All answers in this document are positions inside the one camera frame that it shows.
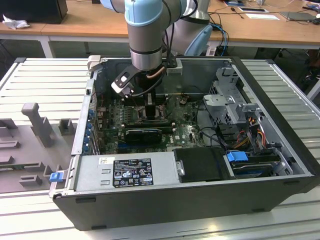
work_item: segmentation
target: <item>wooden table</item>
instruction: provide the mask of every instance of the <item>wooden table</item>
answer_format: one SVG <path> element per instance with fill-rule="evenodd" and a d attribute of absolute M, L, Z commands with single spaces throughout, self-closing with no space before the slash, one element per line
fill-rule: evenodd
<path fill-rule="evenodd" d="M 266 0 L 266 4 L 275 7 L 283 7 L 288 4 L 289 0 Z M 250 3 L 254 7 L 258 5 L 254 2 Z M 226 5 L 217 0 L 211 0 L 209 7 L 210 12 L 224 8 Z M 264 5 L 263 8 L 269 12 L 298 12 L 302 11 L 304 1 L 295 0 L 285 8 L 275 8 Z M 320 26 L 309 23 L 308 25 L 299 24 L 296 21 L 287 21 L 280 13 L 272 13 L 280 20 L 250 19 L 245 14 L 238 14 L 231 11 L 230 7 L 217 10 L 220 14 L 223 29 L 229 33 L 231 46 L 247 46 L 247 47 L 274 47 L 289 45 L 287 48 L 300 49 L 318 49 L 320 47 Z M 316 12 L 306 11 L 315 16 Z M 212 15 L 213 20 L 219 23 L 217 14 Z M 211 34 L 211 41 L 221 41 L 220 32 Z"/>
<path fill-rule="evenodd" d="M 266 0 L 271 6 L 285 6 L 290 0 Z M 40 41 L 47 58 L 54 57 L 51 41 L 74 42 L 128 42 L 127 23 L 123 14 L 106 9 L 102 4 L 92 4 L 91 1 L 77 2 L 67 0 L 68 13 L 62 24 L 32 23 L 30 28 L 11 30 L 0 25 L 0 39 L 37 40 Z M 209 11 L 224 8 L 226 5 L 218 0 L 211 0 Z M 270 12 L 301 11 L 303 1 L 295 0 L 285 8 L 263 6 Z M 279 13 L 280 20 L 250 19 L 242 14 L 231 11 L 230 7 L 217 11 L 220 15 L 223 29 L 229 33 L 229 46 L 318 49 L 320 47 L 320 26 L 309 23 L 299 24 L 286 22 Z M 213 14 L 215 22 L 219 22 L 217 14 Z M 210 45 L 216 46 L 222 39 L 219 31 L 211 34 Z"/>

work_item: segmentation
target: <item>warning label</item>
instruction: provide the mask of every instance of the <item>warning label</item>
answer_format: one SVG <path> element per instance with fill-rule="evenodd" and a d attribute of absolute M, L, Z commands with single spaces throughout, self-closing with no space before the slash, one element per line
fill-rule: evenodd
<path fill-rule="evenodd" d="M 153 185 L 151 159 L 113 161 L 112 183 L 115 188 Z"/>

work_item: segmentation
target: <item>yellow wire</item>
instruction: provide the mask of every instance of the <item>yellow wire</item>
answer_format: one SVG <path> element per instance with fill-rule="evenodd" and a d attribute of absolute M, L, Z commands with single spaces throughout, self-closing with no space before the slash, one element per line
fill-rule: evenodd
<path fill-rule="evenodd" d="M 242 145 L 246 144 L 249 141 L 249 138 L 247 137 L 245 140 L 243 140 L 242 142 L 240 142 L 238 145 L 236 145 L 234 147 L 234 149 L 237 149 L 239 147 L 241 147 Z"/>

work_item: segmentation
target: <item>green circuit board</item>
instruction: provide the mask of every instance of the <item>green circuit board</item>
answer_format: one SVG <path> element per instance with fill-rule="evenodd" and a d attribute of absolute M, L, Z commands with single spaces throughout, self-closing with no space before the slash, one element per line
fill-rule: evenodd
<path fill-rule="evenodd" d="M 140 113 L 143 106 L 125 105 L 121 100 L 114 100 L 105 113 L 105 127 L 101 129 L 101 153 L 130 154 L 150 152 L 170 152 L 176 148 L 204 147 L 205 143 L 195 126 L 198 101 L 182 96 L 167 97 L 164 104 L 156 106 L 158 121 L 168 123 L 172 129 L 162 133 L 161 142 L 152 144 L 127 144 L 125 135 L 130 126 L 141 123 Z"/>

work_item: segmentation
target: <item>black computer tower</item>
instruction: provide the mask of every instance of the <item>black computer tower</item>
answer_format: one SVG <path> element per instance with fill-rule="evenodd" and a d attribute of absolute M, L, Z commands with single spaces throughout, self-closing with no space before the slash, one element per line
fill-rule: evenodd
<path fill-rule="evenodd" d="M 66 0 L 0 0 L 3 15 L 30 23 L 60 24 L 68 11 Z"/>

